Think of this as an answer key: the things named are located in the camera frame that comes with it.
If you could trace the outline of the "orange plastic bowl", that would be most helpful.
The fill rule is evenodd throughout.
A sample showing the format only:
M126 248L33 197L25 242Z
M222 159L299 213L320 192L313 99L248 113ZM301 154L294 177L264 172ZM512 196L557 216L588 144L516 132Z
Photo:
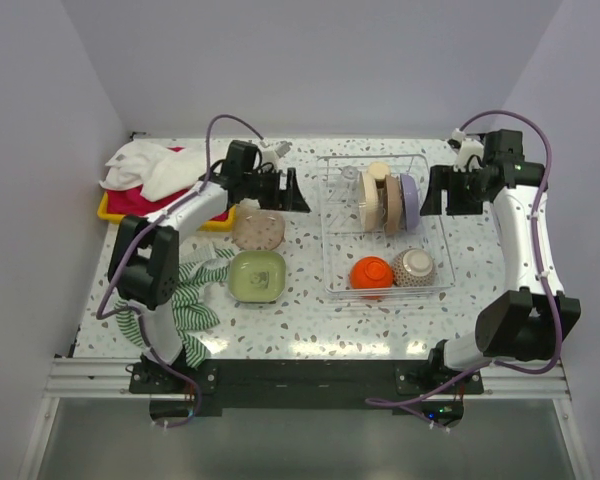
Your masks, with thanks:
M354 290L390 288L394 284L391 266L382 258L367 256L358 260L350 270L349 281Z

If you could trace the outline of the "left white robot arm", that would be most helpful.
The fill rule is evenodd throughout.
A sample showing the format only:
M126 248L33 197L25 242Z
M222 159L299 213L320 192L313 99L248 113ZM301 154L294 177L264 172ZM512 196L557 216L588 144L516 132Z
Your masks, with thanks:
M151 378L165 392L186 383L187 368L180 358L191 368L205 358L185 342L173 312L172 298L181 282L180 245L204 222L243 200L271 211L311 210L295 168L282 170L265 161L260 147L234 140L223 159L206 163L184 195L147 216L127 215L118 227L96 317L122 319L123 331L156 363Z

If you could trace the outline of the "beige brown ceramic cup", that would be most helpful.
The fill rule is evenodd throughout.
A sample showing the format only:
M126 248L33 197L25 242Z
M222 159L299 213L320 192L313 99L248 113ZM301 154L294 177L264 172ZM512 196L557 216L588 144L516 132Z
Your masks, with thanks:
M385 162L374 161L368 165L367 173L374 179L376 187L383 189L386 184L386 177L391 175L391 169Z

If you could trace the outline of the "white wire dish rack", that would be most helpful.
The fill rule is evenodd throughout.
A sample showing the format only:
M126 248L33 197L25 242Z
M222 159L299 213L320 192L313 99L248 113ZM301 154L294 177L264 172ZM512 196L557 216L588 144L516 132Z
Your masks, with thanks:
M442 222L420 214L428 180L429 165L421 154L319 159L328 293L431 295L454 284Z

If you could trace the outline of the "cream square plate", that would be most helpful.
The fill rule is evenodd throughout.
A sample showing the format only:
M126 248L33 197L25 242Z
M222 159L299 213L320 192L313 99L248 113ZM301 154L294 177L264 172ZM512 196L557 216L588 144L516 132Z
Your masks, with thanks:
M382 206L375 179L366 172L359 173L358 209L364 232L375 230L382 216Z

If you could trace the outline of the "purple square plate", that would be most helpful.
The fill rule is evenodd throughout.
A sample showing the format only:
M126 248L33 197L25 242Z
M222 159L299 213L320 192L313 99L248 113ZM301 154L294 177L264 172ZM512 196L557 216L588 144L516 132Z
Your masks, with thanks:
M409 174L400 175L400 186L403 198L405 230L412 233L420 224L418 187L414 178Z

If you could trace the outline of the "brown square plate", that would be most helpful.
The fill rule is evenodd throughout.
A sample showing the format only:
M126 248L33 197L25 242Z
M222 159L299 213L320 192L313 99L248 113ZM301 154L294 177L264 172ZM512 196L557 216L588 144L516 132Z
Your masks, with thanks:
M386 221L384 231L387 235L393 235L400 229L403 214L403 197L399 180L392 176L385 176L385 212Z

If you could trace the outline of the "patterned ceramic bowl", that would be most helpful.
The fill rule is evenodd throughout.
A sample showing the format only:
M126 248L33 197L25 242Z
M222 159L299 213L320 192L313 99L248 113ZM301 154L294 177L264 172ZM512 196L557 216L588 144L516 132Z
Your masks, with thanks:
M401 288L430 286L435 279L435 265L431 255L423 249L408 249L391 262L394 284Z

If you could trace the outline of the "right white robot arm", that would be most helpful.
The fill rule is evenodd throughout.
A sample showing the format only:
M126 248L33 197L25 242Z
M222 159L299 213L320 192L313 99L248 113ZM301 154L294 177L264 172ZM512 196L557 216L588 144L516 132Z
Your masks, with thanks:
M472 137L455 130L456 159L431 168L423 216L477 215L490 205L505 267L504 291L478 315L472 333L440 341L429 353L425 379L439 393L491 363L531 373L527 362L559 360L562 343L581 315L566 295L552 258L546 222L549 163L526 160L523 135L501 129Z

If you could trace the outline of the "clear glass cup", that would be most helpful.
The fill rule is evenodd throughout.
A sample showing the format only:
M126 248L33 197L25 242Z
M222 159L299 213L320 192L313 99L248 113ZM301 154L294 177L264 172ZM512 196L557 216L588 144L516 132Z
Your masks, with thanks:
M351 165L341 169L341 181L346 189L355 189L359 179L359 170Z

